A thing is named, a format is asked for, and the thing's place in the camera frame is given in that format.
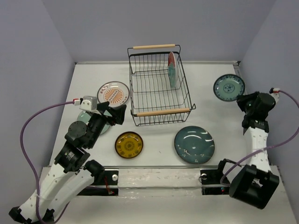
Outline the small blue floral plate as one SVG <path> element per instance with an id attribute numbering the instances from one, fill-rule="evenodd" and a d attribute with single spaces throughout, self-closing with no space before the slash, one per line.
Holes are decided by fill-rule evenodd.
<path id="1" fill-rule="evenodd" d="M 216 79 L 213 92 L 221 101 L 236 101 L 245 92 L 245 82 L 235 74 L 225 74 Z"/>

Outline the red teal flower plate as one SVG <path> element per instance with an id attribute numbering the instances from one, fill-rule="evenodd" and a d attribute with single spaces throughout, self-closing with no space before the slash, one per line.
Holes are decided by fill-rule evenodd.
<path id="1" fill-rule="evenodd" d="M 174 52 L 170 52 L 168 55 L 168 77 L 171 88 L 175 88 L 178 82 L 179 66 L 177 57 Z"/>

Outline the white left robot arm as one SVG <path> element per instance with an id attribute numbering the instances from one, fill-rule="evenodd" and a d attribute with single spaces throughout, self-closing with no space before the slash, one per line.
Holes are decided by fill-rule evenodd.
<path id="1" fill-rule="evenodd" d="M 68 203 L 84 188 L 99 184 L 105 175 L 104 167 L 89 160 L 87 149 L 93 148 L 104 126 L 122 125 L 127 106 L 110 107 L 109 102 L 76 98 L 78 105 L 91 117 L 87 123 L 74 121 L 65 135 L 65 144 L 54 159 L 45 178 L 36 176 L 36 189 L 19 207 L 13 207 L 9 215 L 21 224 L 55 224 L 54 215 L 63 214 Z"/>

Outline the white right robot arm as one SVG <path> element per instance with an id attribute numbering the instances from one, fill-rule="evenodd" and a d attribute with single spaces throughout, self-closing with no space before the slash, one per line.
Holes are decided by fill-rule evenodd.
<path id="1" fill-rule="evenodd" d="M 221 167 L 215 171 L 215 178 L 224 185 L 232 178 L 232 170 L 242 162 L 246 164 L 229 181 L 229 196 L 258 209 L 264 209 L 279 185 L 279 177 L 272 173 L 268 161 L 267 138 L 268 113 L 279 101 L 279 90 L 270 93 L 254 92 L 237 97 L 237 105 L 245 113 L 242 121 L 247 155 L 231 168 Z"/>

